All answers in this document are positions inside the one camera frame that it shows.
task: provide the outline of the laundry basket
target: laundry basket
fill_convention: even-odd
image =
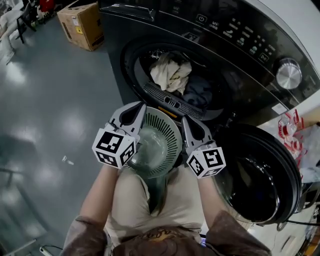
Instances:
[[[173,168],[181,150],[182,138],[174,121],[158,109],[147,107],[137,153],[128,165],[147,184],[149,209],[161,205],[166,189],[166,174]]]

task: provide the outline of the shiny floor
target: shiny floor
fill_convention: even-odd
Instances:
[[[122,100],[104,46],[69,43],[57,17],[23,35],[0,61],[0,248],[36,236],[19,255],[40,255],[63,246],[101,167],[94,138]]]

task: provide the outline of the beige cloth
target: beige cloth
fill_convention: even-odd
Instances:
[[[185,61],[180,65],[173,61],[170,52],[163,53],[159,59],[151,65],[151,77],[153,81],[161,87],[162,91],[167,90],[184,94],[188,83],[188,75],[192,71],[190,62]]]
[[[164,206],[156,217],[149,212],[149,192],[144,181],[130,169],[120,174],[111,214],[105,228],[113,246],[156,227],[181,227],[185,235],[200,240],[204,223],[197,177],[182,165],[170,173]]]

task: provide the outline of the power button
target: power button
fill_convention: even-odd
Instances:
[[[195,18],[195,22],[198,22],[200,24],[205,24],[207,22],[207,17],[202,14],[198,14]]]

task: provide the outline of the cable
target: cable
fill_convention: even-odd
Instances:
[[[273,241],[273,247],[271,249],[271,251],[275,248],[276,246],[276,238],[277,238],[277,235],[279,235],[279,232],[274,236],[274,241]]]
[[[46,248],[46,247],[53,247],[53,248],[57,248],[60,249],[61,251],[63,250],[61,247],[55,246],[55,245],[43,245],[42,247]]]
[[[320,222],[310,223],[310,222],[299,222],[299,221],[293,221],[293,220],[287,220],[286,222],[288,222],[288,223],[294,223],[294,224],[300,224],[300,225],[320,227]]]

